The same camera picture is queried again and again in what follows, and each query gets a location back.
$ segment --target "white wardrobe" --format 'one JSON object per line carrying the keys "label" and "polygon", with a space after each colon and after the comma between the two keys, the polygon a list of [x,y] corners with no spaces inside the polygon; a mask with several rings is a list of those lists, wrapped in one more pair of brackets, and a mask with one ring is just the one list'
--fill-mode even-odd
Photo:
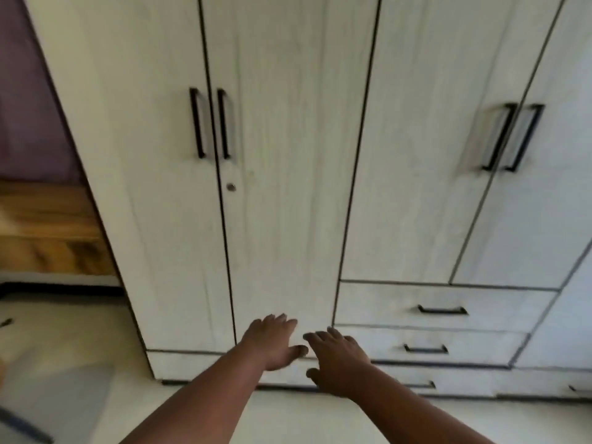
{"label": "white wardrobe", "polygon": [[157,379],[287,313],[422,394],[592,392],[592,0],[26,1]]}

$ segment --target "person's left hand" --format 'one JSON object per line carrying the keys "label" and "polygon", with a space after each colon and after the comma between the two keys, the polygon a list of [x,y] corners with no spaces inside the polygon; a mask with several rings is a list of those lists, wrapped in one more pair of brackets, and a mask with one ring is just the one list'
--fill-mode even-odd
{"label": "person's left hand", "polygon": [[276,371],[308,353],[306,346],[288,346],[298,320],[287,320],[285,313],[277,318],[267,315],[251,323],[239,345],[262,358],[266,371]]}

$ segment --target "cabinet door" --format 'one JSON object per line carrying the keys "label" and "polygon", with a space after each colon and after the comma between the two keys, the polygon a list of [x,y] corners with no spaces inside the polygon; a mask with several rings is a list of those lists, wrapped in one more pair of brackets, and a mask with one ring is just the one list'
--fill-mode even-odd
{"label": "cabinet door", "polygon": [[238,335],[331,323],[376,3],[203,0]]}
{"label": "cabinet door", "polygon": [[234,344],[197,0],[27,0],[145,344]]}
{"label": "cabinet door", "polygon": [[536,330],[516,362],[522,368],[592,369],[592,254]]}
{"label": "cabinet door", "polygon": [[[592,237],[592,0],[567,0],[455,282],[557,288]],[[544,104],[515,172],[533,104]]]}
{"label": "cabinet door", "polygon": [[383,0],[342,278],[448,282],[559,0]]}

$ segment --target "tiled floor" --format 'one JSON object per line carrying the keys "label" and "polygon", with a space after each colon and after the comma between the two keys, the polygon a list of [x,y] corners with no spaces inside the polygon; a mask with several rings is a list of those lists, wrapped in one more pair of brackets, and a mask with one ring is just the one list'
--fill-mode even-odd
{"label": "tiled floor", "polygon": [[[92,444],[118,442],[175,390],[150,379],[126,306],[15,299],[0,302],[0,320],[6,317],[13,317],[15,323],[0,329],[0,356],[10,362],[34,349],[36,356],[27,366],[27,376],[100,362],[114,365],[106,406],[89,441]],[[592,442],[592,407],[588,405],[447,400],[436,401],[436,405],[500,444]],[[256,392],[233,443],[296,442],[372,444],[385,440],[346,400]]]}

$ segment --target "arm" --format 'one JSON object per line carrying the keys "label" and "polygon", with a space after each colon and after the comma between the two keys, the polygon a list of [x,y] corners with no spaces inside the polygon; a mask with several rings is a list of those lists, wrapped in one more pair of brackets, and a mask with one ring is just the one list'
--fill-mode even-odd
{"label": "arm", "polygon": [[389,443],[493,444],[373,366],[351,336],[327,330],[304,335],[319,358],[319,369],[307,377],[357,403]]}
{"label": "arm", "polygon": [[255,320],[241,342],[180,389],[121,444],[226,444],[263,371],[288,366],[306,346],[288,347],[297,321]]}

